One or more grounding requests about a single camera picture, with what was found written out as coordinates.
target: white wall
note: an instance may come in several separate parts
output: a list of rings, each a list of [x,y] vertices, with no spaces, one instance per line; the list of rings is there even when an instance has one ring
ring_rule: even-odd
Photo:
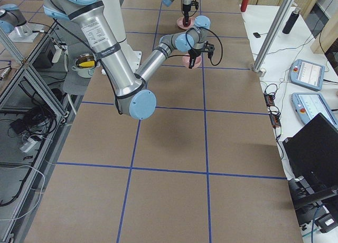
[[[317,4],[322,9],[322,11],[324,11],[330,2],[331,0],[318,0]],[[337,11],[338,11],[338,0],[333,0],[332,4],[329,6],[329,8],[326,10],[325,13],[328,18],[331,18]]]

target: pink object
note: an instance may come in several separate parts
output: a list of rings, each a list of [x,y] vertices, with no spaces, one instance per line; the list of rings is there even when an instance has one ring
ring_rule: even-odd
[[[190,17],[190,25],[188,25],[188,26],[183,26],[183,19],[184,19],[184,17],[180,17],[176,22],[177,25],[179,26],[179,28],[184,29],[184,30],[188,30],[189,28],[194,26],[194,24],[195,24],[195,18],[194,17]]]
[[[186,67],[186,68],[189,68],[189,54],[186,54],[186,57],[182,57],[182,62],[183,62],[183,65]],[[196,69],[198,68],[200,65],[201,65],[201,62],[202,62],[202,57],[199,56],[196,58],[196,61],[195,61],[195,65],[194,67],[192,67],[193,69]]]

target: white table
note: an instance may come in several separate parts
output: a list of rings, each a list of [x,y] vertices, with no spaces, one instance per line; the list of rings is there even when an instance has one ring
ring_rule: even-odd
[[[290,13],[294,10],[291,8],[286,19],[288,19]],[[258,32],[260,34],[267,33],[271,26],[271,23],[278,11],[278,6],[258,6],[258,5],[249,5],[246,12],[242,13],[245,27],[248,33],[248,38],[250,40],[250,46],[253,53],[253,57],[256,58],[264,39],[265,35],[262,35],[261,38],[255,38],[253,33]],[[323,54],[314,54],[312,53],[310,46],[314,42],[313,36],[311,35],[310,30],[305,24],[304,20],[300,16],[295,23],[293,29],[289,34],[283,34],[281,30],[283,29],[284,24],[280,28],[278,35],[276,36],[269,52],[275,52],[279,49],[285,48],[297,48],[298,46],[305,43],[306,39],[310,41],[309,44],[299,47],[298,49],[288,49],[283,51],[278,51],[277,53],[269,54],[266,56],[265,61],[262,65],[263,68],[267,70],[264,77],[260,80],[266,84],[276,83],[279,84],[284,77],[286,77],[285,82],[280,84],[280,89],[276,93],[275,104],[279,109],[282,109],[281,117],[281,126],[282,133],[280,140],[284,140],[286,137],[294,136],[304,124],[298,118],[297,113],[292,108],[291,94],[294,92],[313,92],[310,89],[295,85],[290,83],[288,80],[288,70],[291,64],[297,59],[303,59],[310,62],[315,62],[321,65],[326,65],[326,73],[324,79],[332,80],[338,82],[338,76],[334,72],[330,63],[327,61],[325,55]],[[262,89],[265,90],[265,83],[262,82]],[[271,87],[268,92],[274,91],[275,88]],[[324,96],[328,105],[331,109],[338,108],[338,85],[332,85],[327,82],[324,82],[323,88],[320,93]],[[292,174],[290,173],[288,161],[284,160],[283,165],[285,166],[284,170],[287,177],[290,179]],[[311,227],[307,231],[302,232],[303,235],[311,231]],[[305,236],[303,238],[304,243],[310,243],[311,237]],[[314,242],[316,243],[336,243],[338,242],[338,228],[330,231],[329,233],[319,233],[314,232]]]

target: yellow object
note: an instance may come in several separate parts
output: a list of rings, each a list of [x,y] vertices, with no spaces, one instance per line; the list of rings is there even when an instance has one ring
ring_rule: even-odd
[[[95,61],[88,61],[88,62],[82,62],[79,64],[80,67],[93,67],[95,65]]]

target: brown table surface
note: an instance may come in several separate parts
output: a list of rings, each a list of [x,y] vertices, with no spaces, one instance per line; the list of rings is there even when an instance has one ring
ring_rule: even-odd
[[[144,121],[118,115],[96,71],[26,243],[302,242],[238,2],[198,1],[221,64],[167,60]],[[125,0],[128,43],[149,55],[181,15],[180,0]]]

